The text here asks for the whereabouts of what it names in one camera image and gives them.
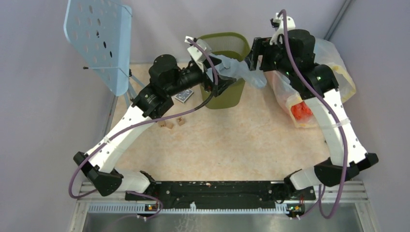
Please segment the blue plastic trash bag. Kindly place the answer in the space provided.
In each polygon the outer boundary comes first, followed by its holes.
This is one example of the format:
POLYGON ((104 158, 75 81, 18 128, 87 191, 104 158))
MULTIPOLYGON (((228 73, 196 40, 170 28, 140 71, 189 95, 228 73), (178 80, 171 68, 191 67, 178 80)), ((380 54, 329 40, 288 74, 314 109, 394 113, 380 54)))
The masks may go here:
POLYGON ((257 89, 264 88, 267 84, 263 71, 250 71, 245 61, 238 61, 224 55, 211 54, 210 57, 221 60, 220 64, 215 65, 217 73, 221 78, 226 79, 229 77, 235 78, 236 80, 243 79, 257 89))

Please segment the green mesh trash bin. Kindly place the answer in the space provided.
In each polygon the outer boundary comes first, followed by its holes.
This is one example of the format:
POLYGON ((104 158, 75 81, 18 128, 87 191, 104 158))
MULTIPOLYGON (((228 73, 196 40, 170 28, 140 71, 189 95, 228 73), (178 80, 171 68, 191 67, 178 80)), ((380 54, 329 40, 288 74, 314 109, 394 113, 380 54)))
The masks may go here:
MULTIPOLYGON (((236 61, 243 61, 250 52, 247 39, 235 32, 221 32, 199 37, 211 46, 216 55, 223 55, 236 61)), ((209 109, 226 109, 239 104, 245 81, 240 78, 230 85, 219 96, 213 97, 206 107, 209 109)))

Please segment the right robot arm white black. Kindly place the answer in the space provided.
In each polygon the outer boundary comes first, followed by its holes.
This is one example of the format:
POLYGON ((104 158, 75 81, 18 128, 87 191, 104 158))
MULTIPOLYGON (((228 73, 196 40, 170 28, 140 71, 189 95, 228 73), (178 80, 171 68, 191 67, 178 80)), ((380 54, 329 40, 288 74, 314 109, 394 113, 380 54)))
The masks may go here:
POLYGON ((322 61, 319 47, 308 31, 295 29, 273 38, 256 37, 246 58, 251 70, 276 71, 289 80, 311 110, 329 149, 325 161, 285 178, 283 192, 289 199, 297 199, 311 186, 341 186, 379 162, 378 155, 368 152, 357 138, 332 63, 322 61))

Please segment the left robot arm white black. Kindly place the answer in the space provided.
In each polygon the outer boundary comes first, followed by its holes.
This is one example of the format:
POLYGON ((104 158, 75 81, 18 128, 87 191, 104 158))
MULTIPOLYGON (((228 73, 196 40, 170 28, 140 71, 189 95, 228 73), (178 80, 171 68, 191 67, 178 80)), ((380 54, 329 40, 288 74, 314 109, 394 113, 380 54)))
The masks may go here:
POLYGON ((83 173, 93 192, 103 197, 124 189, 137 192, 144 200, 151 199, 155 187, 148 176, 121 174, 116 170, 119 158, 146 129, 170 119, 167 112, 174 106, 173 96, 203 85, 210 91, 209 98, 200 104, 204 107, 233 84, 235 79, 224 74, 224 68, 230 68, 230 64, 223 55, 191 60, 185 68, 180 68, 172 55, 158 56, 149 68, 149 83, 132 98, 123 118, 92 149, 75 154, 76 172, 83 173))

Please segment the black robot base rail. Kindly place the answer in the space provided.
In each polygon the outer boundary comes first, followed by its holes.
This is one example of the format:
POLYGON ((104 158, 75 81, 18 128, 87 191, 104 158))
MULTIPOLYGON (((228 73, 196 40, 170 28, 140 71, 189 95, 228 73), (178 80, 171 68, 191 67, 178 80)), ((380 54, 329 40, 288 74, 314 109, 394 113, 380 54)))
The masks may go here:
POLYGON ((162 181, 145 195, 157 198, 164 209, 270 209, 285 201, 316 199, 313 187, 293 190, 282 181, 162 181))

